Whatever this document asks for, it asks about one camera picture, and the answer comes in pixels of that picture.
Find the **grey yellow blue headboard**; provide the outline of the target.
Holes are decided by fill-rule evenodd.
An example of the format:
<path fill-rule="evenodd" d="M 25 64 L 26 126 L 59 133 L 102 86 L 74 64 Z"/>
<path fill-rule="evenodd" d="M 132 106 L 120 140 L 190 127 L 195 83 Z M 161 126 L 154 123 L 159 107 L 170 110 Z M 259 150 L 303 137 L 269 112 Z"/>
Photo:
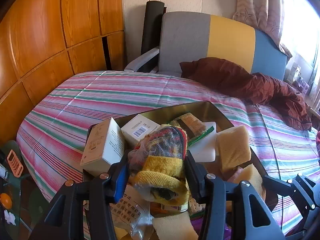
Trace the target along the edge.
<path fill-rule="evenodd" d="M 244 23 L 200 12 L 167 12 L 162 18 L 158 70 L 180 76 L 181 62 L 217 57 L 282 80 L 286 55 L 264 32 Z"/>

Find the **white barcode box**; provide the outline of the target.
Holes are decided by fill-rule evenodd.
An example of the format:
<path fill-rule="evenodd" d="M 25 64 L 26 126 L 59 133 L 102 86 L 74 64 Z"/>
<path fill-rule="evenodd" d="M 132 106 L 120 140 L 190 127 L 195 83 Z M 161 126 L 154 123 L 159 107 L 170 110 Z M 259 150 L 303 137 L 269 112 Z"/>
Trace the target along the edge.
<path fill-rule="evenodd" d="M 141 114 L 137 114 L 127 124 L 125 124 L 121 131 L 131 148 L 135 148 L 136 145 L 148 134 L 156 131 L 160 128 L 160 125 L 154 121 L 144 117 Z"/>

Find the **yellow knitted sock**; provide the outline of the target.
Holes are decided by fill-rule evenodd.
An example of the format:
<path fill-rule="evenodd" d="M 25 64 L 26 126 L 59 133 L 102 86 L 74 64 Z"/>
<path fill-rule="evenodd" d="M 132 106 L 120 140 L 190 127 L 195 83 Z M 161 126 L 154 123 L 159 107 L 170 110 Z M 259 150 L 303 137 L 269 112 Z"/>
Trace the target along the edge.
<path fill-rule="evenodd" d="M 128 153 L 131 184 L 143 199 L 169 206 L 188 201 L 184 172 L 187 142 L 183 129 L 163 125 Z"/>

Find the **wrapped yellow sponge packet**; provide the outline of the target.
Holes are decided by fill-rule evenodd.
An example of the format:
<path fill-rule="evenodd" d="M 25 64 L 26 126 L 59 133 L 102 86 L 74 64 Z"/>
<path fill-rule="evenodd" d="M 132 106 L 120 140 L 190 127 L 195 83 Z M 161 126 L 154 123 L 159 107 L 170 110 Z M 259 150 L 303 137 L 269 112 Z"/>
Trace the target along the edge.
<path fill-rule="evenodd" d="M 180 127 L 186 132 L 188 138 L 188 147 L 196 143 L 212 131 L 212 129 L 208 130 L 204 122 L 200 121 L 191 113 L 180 115 L 179 117 L 169 122 L 169 124 L 171 126 Z"/>

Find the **cream cardboard box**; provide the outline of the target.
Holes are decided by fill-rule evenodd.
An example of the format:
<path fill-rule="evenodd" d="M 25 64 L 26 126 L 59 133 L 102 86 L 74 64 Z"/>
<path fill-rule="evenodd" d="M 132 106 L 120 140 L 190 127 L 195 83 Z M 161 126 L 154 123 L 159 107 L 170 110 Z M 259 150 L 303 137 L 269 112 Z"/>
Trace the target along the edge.
<path fill-rule="evenodd" d="M 93 176 L 107 172 L 112 164 L 121 161 L 125 138 L 116 121 L 107 119 L 92 127 L 80 161 L 80 166 Z"/>

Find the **clear plastic packet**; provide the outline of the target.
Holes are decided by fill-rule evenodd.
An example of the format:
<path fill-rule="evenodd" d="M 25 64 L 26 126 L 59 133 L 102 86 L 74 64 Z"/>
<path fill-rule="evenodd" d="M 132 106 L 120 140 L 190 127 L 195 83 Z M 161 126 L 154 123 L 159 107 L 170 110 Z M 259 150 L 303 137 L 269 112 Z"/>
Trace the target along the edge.
<path fill-rule="evenodd" d="M 115 228 L 125 230 L 132 239 L 150 237 L 152 231 L 150 203 L 131 185 L 127 184 L 123 196 L 116 204 L 110 204 L 110 210 Z"/>

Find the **pink patterned curtain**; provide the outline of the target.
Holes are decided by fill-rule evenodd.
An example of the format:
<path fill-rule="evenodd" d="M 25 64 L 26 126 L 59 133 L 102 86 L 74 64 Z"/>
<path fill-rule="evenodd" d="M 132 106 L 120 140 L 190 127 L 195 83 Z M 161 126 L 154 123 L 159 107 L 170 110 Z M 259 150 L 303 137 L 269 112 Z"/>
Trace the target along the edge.
<path fill-rule="evenodd" d="M 291 58 L 292 54 L 281 43 L 284 18 L 284 0 L 237 0 L 233 15 L 233 20 L 263 31 L 279 51 Z"/>

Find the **yellow sponge block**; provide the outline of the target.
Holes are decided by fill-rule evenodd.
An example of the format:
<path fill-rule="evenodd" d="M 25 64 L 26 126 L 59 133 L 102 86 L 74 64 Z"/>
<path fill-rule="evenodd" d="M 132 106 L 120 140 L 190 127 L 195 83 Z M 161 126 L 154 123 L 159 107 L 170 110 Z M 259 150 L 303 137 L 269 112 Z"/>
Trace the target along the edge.
<path fill-rule="evenodd" d="M 251 160 L 249 134 L 244 125 L 225 129 L 216 134 L 216 149 L 221 173 L 229 173 Z"/>

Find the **black rolled mat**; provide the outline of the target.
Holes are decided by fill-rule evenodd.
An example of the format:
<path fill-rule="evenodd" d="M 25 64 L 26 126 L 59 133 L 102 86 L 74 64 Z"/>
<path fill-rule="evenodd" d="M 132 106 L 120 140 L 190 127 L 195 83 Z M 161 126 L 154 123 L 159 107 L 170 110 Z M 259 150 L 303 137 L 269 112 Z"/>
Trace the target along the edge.
<path fill-rule="evenodd" d="M 162 17 L 165 13 L 165 4 L 161 1 L 148 1 L 146 3 L 141 55 L 159 46 Z"/>

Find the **dark red jacket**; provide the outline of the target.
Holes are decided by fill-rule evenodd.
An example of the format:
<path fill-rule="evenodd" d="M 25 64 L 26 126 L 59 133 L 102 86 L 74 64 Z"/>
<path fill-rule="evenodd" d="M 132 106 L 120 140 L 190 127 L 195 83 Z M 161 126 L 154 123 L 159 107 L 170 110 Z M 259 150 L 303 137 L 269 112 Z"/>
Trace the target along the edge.
<path fill-rule="evenodd" d="M 283 122 L 296 130 L 312 128 L 303 96 L 289 84 L 261 73 L 248 73 L 242 66 L 216 57 L 180 63 L 182 77 L 199 82 L 230 97 L 253 104 L 271 105 Z"/>

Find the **wooden wardrobe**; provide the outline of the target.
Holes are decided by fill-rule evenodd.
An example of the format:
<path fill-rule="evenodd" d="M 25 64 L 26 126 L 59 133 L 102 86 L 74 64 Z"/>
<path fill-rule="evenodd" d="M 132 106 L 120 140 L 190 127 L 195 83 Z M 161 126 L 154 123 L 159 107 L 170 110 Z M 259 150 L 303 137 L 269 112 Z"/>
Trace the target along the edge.
<path fill-rule="evenodd" d="M 122 0 L 15 0 L 1 20 L 1 143 L 63 81 L 125 66 Z"/>

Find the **orange plastic soap rack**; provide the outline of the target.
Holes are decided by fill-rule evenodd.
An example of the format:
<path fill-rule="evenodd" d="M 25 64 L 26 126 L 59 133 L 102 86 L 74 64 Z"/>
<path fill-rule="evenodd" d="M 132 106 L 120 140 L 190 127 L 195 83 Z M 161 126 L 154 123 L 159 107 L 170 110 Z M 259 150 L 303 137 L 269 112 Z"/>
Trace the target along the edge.
<path fill-rule="evenodd" d="M 10 150 L 7 156 L 7 162 L 16 178 L 20 178 L 23 172 L 23 165 L 14 150 Z"/>

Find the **tan sponge in front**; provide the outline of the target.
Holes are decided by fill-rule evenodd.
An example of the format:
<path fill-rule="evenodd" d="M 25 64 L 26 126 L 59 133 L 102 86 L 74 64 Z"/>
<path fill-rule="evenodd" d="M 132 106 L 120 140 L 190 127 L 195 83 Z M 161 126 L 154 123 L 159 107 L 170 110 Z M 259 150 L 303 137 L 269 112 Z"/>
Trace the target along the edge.
<path fill-rule="evenodd" d="M 233 183 L 238 184 L 242 180 L 249 181 L 257 193 L 260 194 L 261 198 L 263 200 L 266 199 L 266 190 L 263 187 L 263 179 L 253 164 L 242 169 L 240 174 L 233 180 Z"/>

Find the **striped bed sheet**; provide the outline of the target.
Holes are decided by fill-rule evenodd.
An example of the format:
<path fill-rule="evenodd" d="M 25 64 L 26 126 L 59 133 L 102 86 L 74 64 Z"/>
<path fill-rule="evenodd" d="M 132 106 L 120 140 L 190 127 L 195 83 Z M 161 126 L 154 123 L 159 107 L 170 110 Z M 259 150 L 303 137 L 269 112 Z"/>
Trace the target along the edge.
<path fill-rule="evenodd" d="M 180 77 L 128 72 L 85 72 L 54 89 L 25 117 L 16 141 L 46 200 L 68 179 L 82 180 L 80 160 L 93 124 L 161 107 L 209 101 L 234 125 L 244 125 L 249 143 L 269 176 L 298 173 L 319 181 L 317 131 L 286 126 L 273 107 L 231 98 Z"/>

